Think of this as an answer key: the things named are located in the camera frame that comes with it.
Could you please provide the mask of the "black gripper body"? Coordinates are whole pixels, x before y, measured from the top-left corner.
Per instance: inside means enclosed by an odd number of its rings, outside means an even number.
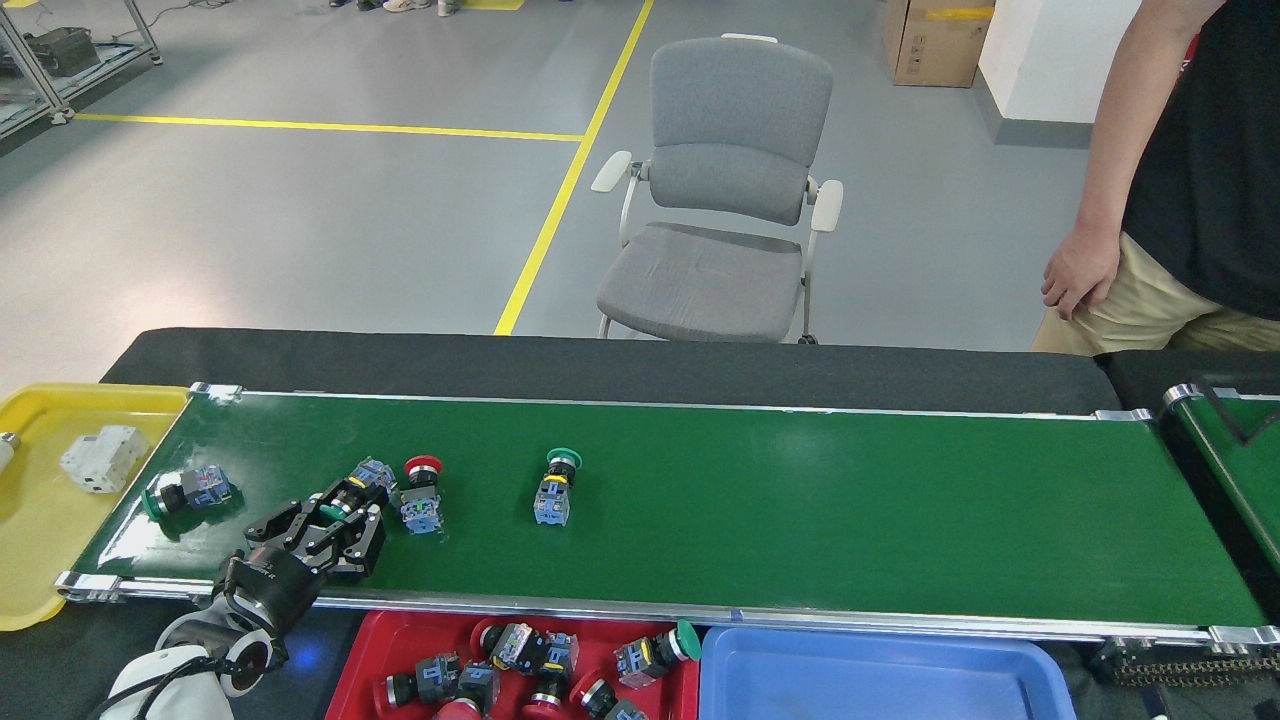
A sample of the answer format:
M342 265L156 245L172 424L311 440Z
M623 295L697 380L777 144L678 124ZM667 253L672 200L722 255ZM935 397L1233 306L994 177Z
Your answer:
M265 620L276 633L289 632L317 598L323 575L284 548L265 544L248 553L234 551L215 577L212 606L236 612L237 626L250 629L247 616Z

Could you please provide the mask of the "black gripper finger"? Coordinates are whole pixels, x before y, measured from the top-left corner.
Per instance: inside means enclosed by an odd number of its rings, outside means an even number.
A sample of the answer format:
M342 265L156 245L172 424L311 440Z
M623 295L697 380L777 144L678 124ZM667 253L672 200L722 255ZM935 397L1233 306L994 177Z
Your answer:
M312 573L353 573L370 577L387 538L381 507L358 509L338 518L334 507L308 515L305 530L305 565Z
M244 529L250 543L333 546L346 530L346 502L333 493L292 500Z

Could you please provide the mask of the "person's right hand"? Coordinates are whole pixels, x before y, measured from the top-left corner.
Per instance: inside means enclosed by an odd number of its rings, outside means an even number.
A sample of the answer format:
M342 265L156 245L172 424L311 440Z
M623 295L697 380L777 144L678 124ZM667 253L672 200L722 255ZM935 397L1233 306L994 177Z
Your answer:
M1120 231L1076 224L1055 249L1043 273L1043 305L1070 322L1082 307L1106 300L1117 277Z

